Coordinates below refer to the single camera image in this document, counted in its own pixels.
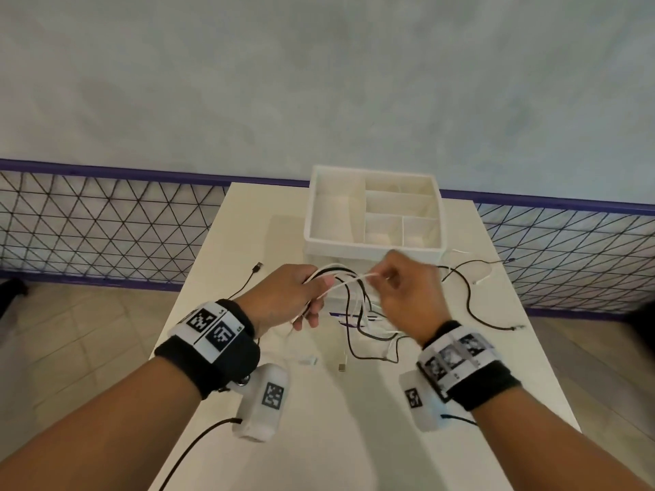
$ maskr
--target white table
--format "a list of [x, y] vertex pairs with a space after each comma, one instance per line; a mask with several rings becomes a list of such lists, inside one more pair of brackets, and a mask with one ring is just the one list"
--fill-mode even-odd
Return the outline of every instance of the white table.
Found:
[[[283, 263], [302, 263], [306, 201], [303, 188], [232, 184], [158, 344], [195, 305], [239, 289], [258, 261], [264, 267], [252, 284]], [[449, 247], [470, 252], [449, 255], [460, 262], [497, 260], [475, 206], [457, 199], [445, 199], [444, 206]], [[481, 330], [524, 386], [579, 429], [507, 274], [497, 267], [474, 287], [471, 307], [487, 322], [528, 328], [503, 332], [476, 324], [466, 312], [463, 282], [451, 276], [445, 292], [454, 318]], [[262, 362], [281, 362], [276, 352], [289, 327], [262, 338]], [[356, 347], [364, 352], [379, 348], [365, 341], [358, 340]], [[453, 421], [435, 433], [415, 429], [398, 384], [398, 375], [414, 368], [419, 352], [411, 341], [400, 343], [398, 365], [349, 358], [347, 371], [338, 372], [343, 328], [327, 317], [315, 330], [294, 332], [285, 348], [287, 355], [316, 355], [320, 362], [314, 367], [290, 362], [289, 398], [273, 440], [251, 443], [233, 437], [229, 426], [214, 429], [187, 455], [168, 491], [511, 489], [476, 427]], [[201, 403], [151, 489], [159, 489], [193, 438], [234, 416], [239, 401], [234, 393], [214, 393]], [[469, 416], [454, 402], [449, 406]]]

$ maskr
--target white wall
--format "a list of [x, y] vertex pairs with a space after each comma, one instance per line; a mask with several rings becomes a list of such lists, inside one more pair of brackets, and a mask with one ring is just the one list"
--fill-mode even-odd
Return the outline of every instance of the white wall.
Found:
[[655, 0], [0, 0], [0, 156], [655, 203]]

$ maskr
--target white storage box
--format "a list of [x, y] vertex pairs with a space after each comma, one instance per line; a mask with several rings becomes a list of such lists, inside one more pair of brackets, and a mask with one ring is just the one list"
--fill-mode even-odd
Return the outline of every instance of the white storage box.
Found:
[[439, 262], [446, 226], [435, 178], [314, 166], [305, 253], [379, 261], [390, 249], [419, 262]]

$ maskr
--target hand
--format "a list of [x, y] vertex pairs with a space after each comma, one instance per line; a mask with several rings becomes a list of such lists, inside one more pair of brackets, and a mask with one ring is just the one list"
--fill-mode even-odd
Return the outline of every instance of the hand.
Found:
[[[334, 284], [333, 276], [322, 276], [305, 283], [316, 272], [313, 265], [284, 264], [270, 273], [234, 301], [255, 326], [255, 336], [261, 337], [271, 327], [289, 322], [303, 311], [310, 327], [318, 326], [318, 313], [323, 308], [323, 299], [317, 300]], [[293, 322], [295, 330], [303, 328], [303, 318]]]
[[439, 269], [391, 250], [368, 278], [380, 295], [382, 311], [393, 325], [423, 346], [452, 320], [441, 289]]

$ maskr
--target left hand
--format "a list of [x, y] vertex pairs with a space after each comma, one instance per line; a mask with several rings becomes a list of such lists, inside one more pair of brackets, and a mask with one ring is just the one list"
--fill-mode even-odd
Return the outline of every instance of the left hand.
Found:
[[[334, 284], [333, 276], [321, 276], [305, 283], [316, 272], [316, 267], [306, 264], [284, 264], [270, 273], [254, 288], [246, 291], [234, 301], [241, 307], [255, 327], [259, 338], [271, 327], [289, 322], [305, 310], [310, 327], [318, 326], [318, 313], [323, 308], [323, 299], [317, 300]], [[301, 330], [303, 318], [293, 323], [295, 330]]]

